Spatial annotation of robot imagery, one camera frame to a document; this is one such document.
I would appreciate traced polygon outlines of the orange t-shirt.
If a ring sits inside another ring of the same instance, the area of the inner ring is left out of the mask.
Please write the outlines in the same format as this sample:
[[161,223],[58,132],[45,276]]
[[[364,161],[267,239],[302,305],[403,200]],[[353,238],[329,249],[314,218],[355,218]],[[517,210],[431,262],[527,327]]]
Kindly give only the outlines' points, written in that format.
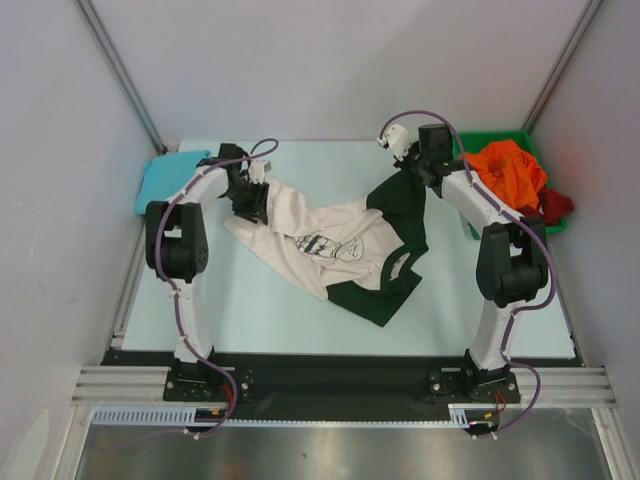
[[480,180],[514,210],[537,210],[539,192],[547,183],[547,173],[536,157],[514,140],[489,143],[467,160]]

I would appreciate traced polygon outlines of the white and green t-shirt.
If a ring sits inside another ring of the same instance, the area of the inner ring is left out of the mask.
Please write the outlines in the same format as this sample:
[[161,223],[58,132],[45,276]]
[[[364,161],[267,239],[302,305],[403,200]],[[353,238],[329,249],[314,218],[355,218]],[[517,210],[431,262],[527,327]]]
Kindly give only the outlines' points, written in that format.
[[320,208],[272,180],[266,222],[233,216],[225,227],[294,286],[384,327],[422,280],[412,267],[429,250],[426,203],[425,186],[404,171],[360,200]]

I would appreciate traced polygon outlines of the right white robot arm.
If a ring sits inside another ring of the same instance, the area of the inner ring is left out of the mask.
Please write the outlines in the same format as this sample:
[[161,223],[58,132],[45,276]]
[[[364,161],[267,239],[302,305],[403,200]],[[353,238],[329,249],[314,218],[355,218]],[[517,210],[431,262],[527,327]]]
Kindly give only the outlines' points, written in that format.
[[484,305],[476,336],[465,352],[461,388],[473,401],[493,394],[510,369],[510,337],[519,314],[549,282],[546,227],[523,217],[484,185],[466,162],[454,157],[459,135],[445,124],[424,125],[417,134],[393,124],[379,143],[396,166],[417,176],[481,235],[476,284]]

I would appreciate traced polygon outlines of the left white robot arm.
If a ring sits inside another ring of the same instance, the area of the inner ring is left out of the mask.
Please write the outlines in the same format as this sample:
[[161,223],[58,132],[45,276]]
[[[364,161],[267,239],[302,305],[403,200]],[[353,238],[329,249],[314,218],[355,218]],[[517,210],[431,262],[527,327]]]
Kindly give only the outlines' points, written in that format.
[[266,156],[278,146],[276,139],[267,138],[250,151],[222,143],[216,154],[199,150],[157,157],[145,170],[135,202],[135,212],[145,222],[146,264],[167,286],[173,306],[178,330],[174,357],[183,364],[202,364],[189,371],[185,383],[202,400],[221,387],[220,374],[209,368],[213,341],[196,294],[210,253],[205,209],[217,199],[228,199],[236,217],[266,225]]

